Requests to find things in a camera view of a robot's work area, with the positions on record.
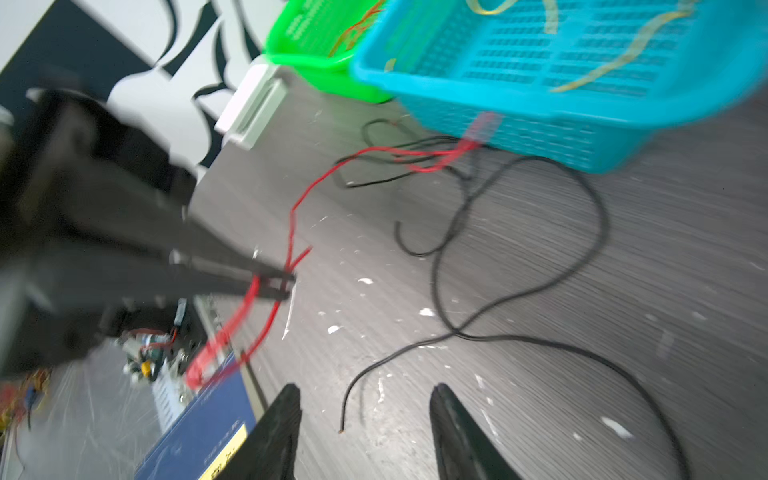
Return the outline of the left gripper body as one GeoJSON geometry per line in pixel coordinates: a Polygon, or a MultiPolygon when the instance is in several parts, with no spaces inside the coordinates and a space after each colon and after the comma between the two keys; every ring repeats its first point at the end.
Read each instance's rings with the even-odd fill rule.
{"type": "Polygon", "coordinates": [[[143,217],[185,206],[195,176],[101,103],[47,90],[1,164],[1,374],[85,357],[154,264],[143,217]]]}

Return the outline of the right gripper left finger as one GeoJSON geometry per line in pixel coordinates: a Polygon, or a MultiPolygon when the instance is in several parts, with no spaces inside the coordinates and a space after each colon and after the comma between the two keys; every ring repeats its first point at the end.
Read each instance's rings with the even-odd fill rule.
{"type": "Polygon", "coordinates": [[[283,387],[215,479],[293,480],[302,410],[300,389],[283,387]]]}

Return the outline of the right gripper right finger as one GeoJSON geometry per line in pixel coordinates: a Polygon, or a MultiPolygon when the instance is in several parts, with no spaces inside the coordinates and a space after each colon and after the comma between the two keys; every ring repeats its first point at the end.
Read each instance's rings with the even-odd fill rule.
{"type": "Polygon", "coordinates": [[[441,480],[521,480],[447,384],[434,387],[429,414],[441,480]]]}

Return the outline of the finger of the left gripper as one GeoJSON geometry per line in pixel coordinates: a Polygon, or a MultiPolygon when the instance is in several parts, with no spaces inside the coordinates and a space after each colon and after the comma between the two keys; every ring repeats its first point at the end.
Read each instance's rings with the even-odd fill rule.
{"type": "Polygon", "coordinates": [[[290,297],[286,286],[261,277],[242,280],[202,273],[188,273],[161,281],[155,288],[155,295],[167,298],[187,298],[206,294],[245,296],[255,283],[258,284],[254,294],[256,298],[282,302],[290,297]]]}
{"type": "Polygon", "coordinates": [[[296,279],[289,267],[279,267],[269,261],[264,262],[247,256],[227,239],[211,231],[186,209],[181,210],[180,227],[182,232],[174,249],[191,260],[195,266],[211,267],[214,271],[221,272],[248,272],[250,275],[270,280],[293,282],[296,279]]]}

